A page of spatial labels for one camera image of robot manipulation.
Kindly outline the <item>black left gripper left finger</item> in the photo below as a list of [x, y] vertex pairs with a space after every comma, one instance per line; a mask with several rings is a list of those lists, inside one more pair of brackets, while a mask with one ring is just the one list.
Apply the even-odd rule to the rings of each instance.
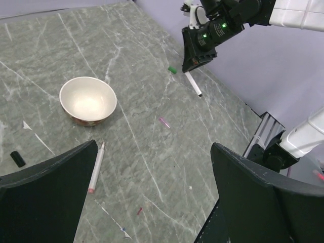
[[1, 242], [73, 242], [97, 157], [95, 140], [1, 177]]

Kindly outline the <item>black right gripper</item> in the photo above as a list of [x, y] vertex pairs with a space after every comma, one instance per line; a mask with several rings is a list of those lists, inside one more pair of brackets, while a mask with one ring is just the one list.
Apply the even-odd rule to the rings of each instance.
[[184, 59], [182, 72], [189, 72], [209, 62], [216, 57], [215, 47], [234, 37], [244, 30], [243, 25], [225, 19], [214, 19], [201, 28], [182, 29], [184, 42]]

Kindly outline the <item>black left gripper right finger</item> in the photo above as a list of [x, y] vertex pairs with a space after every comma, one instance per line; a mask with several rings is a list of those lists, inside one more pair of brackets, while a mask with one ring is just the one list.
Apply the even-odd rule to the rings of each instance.
[[323, 188], [211, 147], [219, 199], [196, 242], [323, 242]]

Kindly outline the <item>white pen black tip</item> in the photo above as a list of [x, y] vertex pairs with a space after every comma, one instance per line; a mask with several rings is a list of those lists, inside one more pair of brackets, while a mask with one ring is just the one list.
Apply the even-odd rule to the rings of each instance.
[[200, 88], [198, 87], [197, 83], [195, 82], [194, 78], [190, 74], [190, 72], [186, 72], [185, 75], [186, 75], [187, 79], [189, 80], [190, 84], [192, 85], [193, 89], [195, 90], [196, 94], [199, 97], [202, 97], [203, 94], [202, 94]]

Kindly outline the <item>black pen cap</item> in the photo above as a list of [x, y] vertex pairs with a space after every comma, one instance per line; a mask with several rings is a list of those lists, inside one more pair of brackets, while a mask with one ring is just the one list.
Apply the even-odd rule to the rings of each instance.
[[25, 160], [22, 158], [22, 156], [20, 155], [19, 152], [17, 151], [13, 151], [10, 153], [10, 157], [13, 159], [13, 161], [15, 162], [15, 164], [21, 168], [23, 166], [26, 165]]

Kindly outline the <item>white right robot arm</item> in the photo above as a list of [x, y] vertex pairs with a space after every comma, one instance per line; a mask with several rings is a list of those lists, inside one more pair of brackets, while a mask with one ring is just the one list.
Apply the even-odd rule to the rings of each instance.
[[323, 147], [323, 1], [185, 1], [183, 72], [217, 76], [286, 128], [264, 152], [279, 170]]

